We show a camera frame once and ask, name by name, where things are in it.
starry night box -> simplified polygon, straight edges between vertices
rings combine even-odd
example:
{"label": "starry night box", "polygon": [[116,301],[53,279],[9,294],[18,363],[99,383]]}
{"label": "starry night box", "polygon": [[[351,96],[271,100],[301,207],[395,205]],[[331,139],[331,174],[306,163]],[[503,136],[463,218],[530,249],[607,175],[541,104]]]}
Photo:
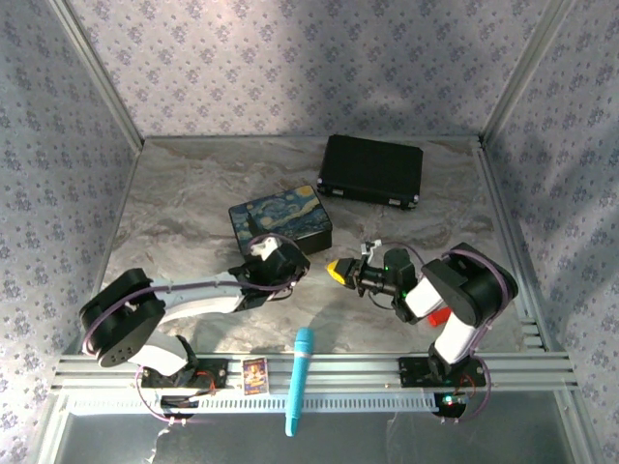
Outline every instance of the starry night box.
{"label": "starry night box", "polygon": [[331,247],[333,225],[311,186],[282,191],[228,210],[241,253],[253,237],[273,232],[292,239],[305,254]]}

marble surface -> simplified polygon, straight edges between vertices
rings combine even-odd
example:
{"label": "marble surface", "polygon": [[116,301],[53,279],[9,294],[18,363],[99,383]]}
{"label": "marble surface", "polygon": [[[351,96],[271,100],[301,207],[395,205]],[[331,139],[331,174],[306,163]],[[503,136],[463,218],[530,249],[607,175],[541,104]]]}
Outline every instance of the marble surface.
{"label": "marble surface", "polygon": [[[150,277],[180,279],[209,276],[240,264],[228,208],[315,185],[325,144],[326,138],[147,140],[104,284],[132,267],[143,268]],[[310,257],[309,274],[290,299],[231,315],[172,321],[161,330],[182,334],[202,353],[289,351],[301,326],[314,329],[319,353],[425,352],[441,329],[427,321],[416,326],[401,323],[392,311],[338,285],[325,270],[334,259],[358,256],[361,241],[377,238],[406,242],[427,261],[465,241],[506,264],[472,144],[415,145],[425,152],[416,210],[322,197],[334,225],[333,247]],[[520,324],[511,305],[486,336],[482,350],[520,349]]]}

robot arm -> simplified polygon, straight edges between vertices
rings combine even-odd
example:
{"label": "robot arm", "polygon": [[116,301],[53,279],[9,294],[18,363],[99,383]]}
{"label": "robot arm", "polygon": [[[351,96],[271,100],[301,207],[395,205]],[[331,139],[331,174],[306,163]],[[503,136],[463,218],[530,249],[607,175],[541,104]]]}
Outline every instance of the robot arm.
{"label": "robot arm", "polygon": [[251,246],[253,259],[225,273],[182,282],[152,280],[141,269],[126,271],[85,305],[82,350],[102,367],[129,362],[150,367],[186,385],[196,356],[181,336],[156,330],[174,319],[258,307],[292,287],[310,268],[294,244],[269,237]]}
{"label": "robot arm", "polygon": [[516,281],[468,244],[455,246],[441,259],[424,265],[418,281],[404,248],[387,251],[383,268],[370,266],[372,248],[380,245],[366,244],[360,260],[331,263],[329,273],[344,286],[356,288],[360,296],[366,291],[392,296],[392,308],[403,322],[416,324],[448,306],[452,315],[443,333],[429,347],[428,364],[437,381],[460,372],[489,323],[517,295]]}

floral wallpaper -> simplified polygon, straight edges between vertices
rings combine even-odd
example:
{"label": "floral wallpaper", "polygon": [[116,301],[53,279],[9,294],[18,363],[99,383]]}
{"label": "floral wallpaper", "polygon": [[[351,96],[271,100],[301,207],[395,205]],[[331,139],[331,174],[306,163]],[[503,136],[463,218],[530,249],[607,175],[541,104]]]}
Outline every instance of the floral wallpaper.
{"label": "floral wallpaper", "polygon": [[72,0],[143,137],[477,133],[545,3]]}
{"label": "floral wallpaper", "polygon": [[489,147],[608,462],[619,462],[619,4],[576,2]]}
{"label": "floral wallpaper", "polygon": [[133,163],[44,0],[0,3],[0,462],[22,462]]}

